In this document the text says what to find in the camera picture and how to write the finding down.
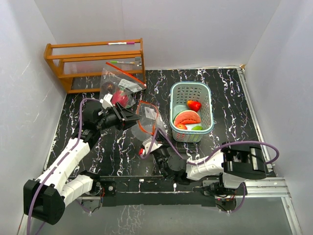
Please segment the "red green dragon fruit toy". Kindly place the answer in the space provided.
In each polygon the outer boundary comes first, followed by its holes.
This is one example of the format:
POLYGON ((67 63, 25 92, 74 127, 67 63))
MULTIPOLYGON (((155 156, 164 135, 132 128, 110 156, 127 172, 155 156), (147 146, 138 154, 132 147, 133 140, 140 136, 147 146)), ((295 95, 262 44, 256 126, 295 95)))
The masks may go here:
POLYGON ((115 91, 111 99, 112 105, 119 103, 124 108, 130 107, 129 101, 130 101, 129 95, 125 94, 122 90, 115 91))

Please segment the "clear orange zip top bag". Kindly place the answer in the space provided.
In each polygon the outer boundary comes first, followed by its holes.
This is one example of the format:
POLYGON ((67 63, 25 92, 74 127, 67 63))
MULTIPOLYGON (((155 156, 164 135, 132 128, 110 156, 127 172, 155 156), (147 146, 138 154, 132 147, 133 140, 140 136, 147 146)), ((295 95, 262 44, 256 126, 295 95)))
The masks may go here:
MULTIPOLYGON (((146 89, 146 84, 142 81, 109 62, 107 62, 103 68, 100 88, 103 83, 108 81, 115 84, 116 91, 122 90, 125 94, 129 95, 130 107, 135 104, 134 94, 146 89)), ((100 91, 99 99, 102 99, 104 95, 105 94, 100 91)))

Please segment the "dark purple mangosteen toy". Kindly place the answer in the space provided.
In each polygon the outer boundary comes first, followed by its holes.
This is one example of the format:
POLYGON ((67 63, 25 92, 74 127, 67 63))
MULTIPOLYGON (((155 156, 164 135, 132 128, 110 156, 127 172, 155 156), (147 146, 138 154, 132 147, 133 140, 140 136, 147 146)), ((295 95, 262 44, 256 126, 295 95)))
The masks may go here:
POLYGON ((101 85, 100 91, 104 94, 114 94, 116 92, 116 86, 114 83, 108 81, 101 85))

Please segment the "watermelon slice toy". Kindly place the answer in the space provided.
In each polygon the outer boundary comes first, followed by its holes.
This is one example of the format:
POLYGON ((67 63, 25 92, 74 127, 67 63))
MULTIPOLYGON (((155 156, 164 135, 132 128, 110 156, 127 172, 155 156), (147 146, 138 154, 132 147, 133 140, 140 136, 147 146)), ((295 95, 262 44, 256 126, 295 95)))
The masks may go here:
POLYGON ((192 110, 185 110, 178 113, 173 121, 175 126, 179 124, 198 124, 201 123, 200 115, 192 110))

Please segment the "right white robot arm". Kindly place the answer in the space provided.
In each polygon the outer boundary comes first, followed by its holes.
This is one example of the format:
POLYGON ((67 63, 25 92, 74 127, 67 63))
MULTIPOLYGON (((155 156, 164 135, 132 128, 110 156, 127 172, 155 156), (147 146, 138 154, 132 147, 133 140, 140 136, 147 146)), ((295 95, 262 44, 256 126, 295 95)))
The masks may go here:
POLYGON ((205 190, 221 195, 230 194, 246 180, 261 180, 267 176, 267 164, 258 141, 225 142, 210 156, 198 160, 170 154, 168 147, 168 144, 153 141, 145 145, 145 150, 153 155, 161 175, 177 184, 189 185, 207 176, 218 176, 218 181, 205 190))

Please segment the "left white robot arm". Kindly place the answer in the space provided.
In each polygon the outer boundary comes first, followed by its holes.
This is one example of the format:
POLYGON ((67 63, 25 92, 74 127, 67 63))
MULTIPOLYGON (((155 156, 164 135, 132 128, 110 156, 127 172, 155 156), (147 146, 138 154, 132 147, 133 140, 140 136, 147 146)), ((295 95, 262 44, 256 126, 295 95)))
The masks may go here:
POLYGON ((71 173, 98 143, 102 130, 111 127, 127 130, 141 118, 120 103, 104 108, 103 102, 92 98, 81 101, 79 122, 65 149, 42 175, 24 184, 23 212, 29 219, 36 218, 54 225, 66 207, 78 197, 100 192, 97 174, 83 171, 69 181, 71 173))

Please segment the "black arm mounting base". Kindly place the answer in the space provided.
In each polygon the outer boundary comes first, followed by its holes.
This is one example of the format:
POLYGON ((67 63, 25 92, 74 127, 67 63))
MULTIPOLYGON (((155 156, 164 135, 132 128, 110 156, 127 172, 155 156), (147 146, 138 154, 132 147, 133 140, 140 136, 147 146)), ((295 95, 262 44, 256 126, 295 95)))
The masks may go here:
POLYGON ((188 185, 175 183, 161 176, 101 176, 104 189, 102 205, 105 207, 128 205, 200 205, 220 210, 237 206, 233 195, 217 197, 204 191, 203 187, 217 181, 217 177, 206 177, 188 185))

